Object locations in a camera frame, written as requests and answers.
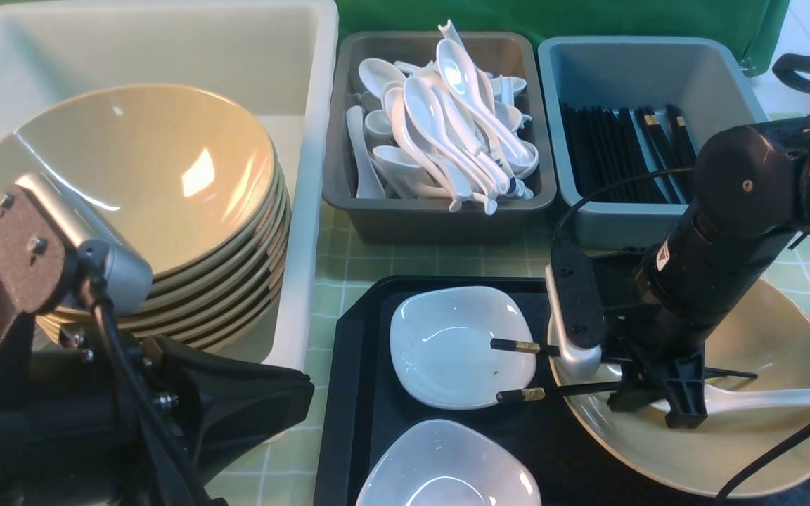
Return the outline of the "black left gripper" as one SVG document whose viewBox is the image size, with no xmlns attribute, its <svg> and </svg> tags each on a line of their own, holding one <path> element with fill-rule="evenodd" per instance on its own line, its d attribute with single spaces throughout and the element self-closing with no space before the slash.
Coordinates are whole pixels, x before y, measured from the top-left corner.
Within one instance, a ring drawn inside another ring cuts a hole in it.
<svg viewBox="0 0 810 506">
<path fill-rule="evenodd" d="M 116 374 L 94 330 L 64 330 L 64 348 L 92 361 L 78 369 L 78 425 L 62 448 L 63 505 L 224 505 L 205 486 L 267 439 L 302 422 L 315 392 L 299 370 L 205 353 L 168 337 L 120 342 L 139 391 Z"/>
</svg>

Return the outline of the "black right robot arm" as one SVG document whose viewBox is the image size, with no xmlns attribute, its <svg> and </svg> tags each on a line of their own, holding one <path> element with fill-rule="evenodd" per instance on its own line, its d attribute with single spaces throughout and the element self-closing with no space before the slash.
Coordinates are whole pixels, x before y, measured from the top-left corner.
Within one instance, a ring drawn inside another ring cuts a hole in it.
<svg viewBox="0 0 810 506">
<path fill-rule="evenodd" d="M 605 349 L 627 353 L 607 405 L 665 400 L 669 428 L 707 419 L 706 341 L 794 237 L 810 235 L 810 116 L 713 135 L 693 170 L 695 197 L 669 231 L 605 272 Z"/>
</svg>

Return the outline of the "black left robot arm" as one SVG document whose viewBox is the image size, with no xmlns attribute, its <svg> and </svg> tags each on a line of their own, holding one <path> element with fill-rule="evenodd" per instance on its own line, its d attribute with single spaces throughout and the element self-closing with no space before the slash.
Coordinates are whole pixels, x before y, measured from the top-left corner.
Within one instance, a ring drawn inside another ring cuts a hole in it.
<svg viewBox="0 0 810 506">
<path fill-rule="evenodd" d="M 166 458 L 148 448 L 103 346 L 92 344 L 91 360 L 49 348 L 26 353 L 26 370 L 0 364 L 0 505 L 192 505 Z M 314 387 L 299 370 L 168 337 L 147 337 L 128 353 L 205 483 L 311 406 Z"/>
</svg>

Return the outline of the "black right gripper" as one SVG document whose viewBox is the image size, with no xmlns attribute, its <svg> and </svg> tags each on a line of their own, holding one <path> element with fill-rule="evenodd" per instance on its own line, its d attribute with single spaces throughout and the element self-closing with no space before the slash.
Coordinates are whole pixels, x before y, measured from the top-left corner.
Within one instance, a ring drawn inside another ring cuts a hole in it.
<svg viewBox="0 0 810 506">
<path fill-rule="evenodd" d="M 614 253 L 592 259 L 607 334 L 603 355 L 624 358 L 622 378 L 607 406 L 635 413 L 666 401 L 671 429 L 707 419 L 704 339 L 657 281 L 655 257 Z"/>
</svg>

